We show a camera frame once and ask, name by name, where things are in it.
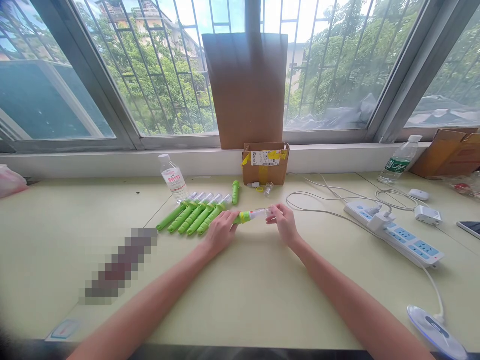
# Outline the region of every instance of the white power strip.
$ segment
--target white power strip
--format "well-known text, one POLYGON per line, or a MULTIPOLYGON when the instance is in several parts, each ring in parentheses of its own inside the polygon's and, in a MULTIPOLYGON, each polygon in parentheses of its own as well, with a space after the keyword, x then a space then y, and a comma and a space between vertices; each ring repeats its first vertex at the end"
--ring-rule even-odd
MULTIPOLYGON (((367 226, 373 218, 365 212, 365 209, 370 207, 361 201, 353 201, 349 202, 344 210, 362 225, 367 226)), ((434 266, 445 256, 444 253, 394 222, 390 223, 386 229, 375 231, 375 234, 418 267, 420 267, 418 262, 425 268, 434 266)))

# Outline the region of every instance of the pixelated area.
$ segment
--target pixelated area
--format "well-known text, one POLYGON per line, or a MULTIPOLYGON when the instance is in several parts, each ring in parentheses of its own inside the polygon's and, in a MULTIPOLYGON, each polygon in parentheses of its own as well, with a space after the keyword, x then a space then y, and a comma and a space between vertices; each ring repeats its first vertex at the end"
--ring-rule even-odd
POLYGON ((146 255, 151 255, 157 246, 158 232, 155 228, 132 229, 131 237, 125 238, 125 245, 118 246, 117 253, 99 266, 92 274, 85 289, 80 291, 81 305, 111 305, 130 287, 136 272, 141 270, 146 255))

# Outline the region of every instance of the white windowsill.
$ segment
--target white windowsill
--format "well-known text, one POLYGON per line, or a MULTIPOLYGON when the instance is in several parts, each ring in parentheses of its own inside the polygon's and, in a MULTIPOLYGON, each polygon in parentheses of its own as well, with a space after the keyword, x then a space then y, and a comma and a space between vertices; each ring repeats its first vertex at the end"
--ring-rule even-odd
MULTIPOLYGON (((430 144, 420 143, 416 158, 430 144)), ((292 145, 288 171, 299 174, 381 171, 400 145, 292 145)), ((0 164, 35 179, 157 177, 161 176, 159 154, 165 151, 0 154, 0 164)), ((168 154, 185 176, 242 174, 242 150, 185 149, 169 150, 168 154)))

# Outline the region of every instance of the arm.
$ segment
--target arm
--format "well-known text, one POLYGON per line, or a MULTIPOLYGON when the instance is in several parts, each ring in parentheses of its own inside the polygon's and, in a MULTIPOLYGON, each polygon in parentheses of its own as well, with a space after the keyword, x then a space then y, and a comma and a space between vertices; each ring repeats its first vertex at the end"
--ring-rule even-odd
POLYGON ((273 205, 267 224, 277 224, 282 240, 305 265, 350 331, 375 360, 434 360, 429 350, 368 292, 337 270, 297 231, 294 213, 273 205))
POLYGON ((224 211, 190 255, 158 277, 88 337, 69 360, 128 359, 152 335, 199 272, 235 237, 239 212, 224 211))

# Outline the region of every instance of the smartphone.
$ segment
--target smartphone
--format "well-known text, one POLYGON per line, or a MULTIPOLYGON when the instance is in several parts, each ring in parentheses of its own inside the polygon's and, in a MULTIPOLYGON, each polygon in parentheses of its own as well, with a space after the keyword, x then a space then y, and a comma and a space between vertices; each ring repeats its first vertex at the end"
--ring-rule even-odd
POLYGON ((456 225, 480 239, 480 221, 459 221, 456 225))

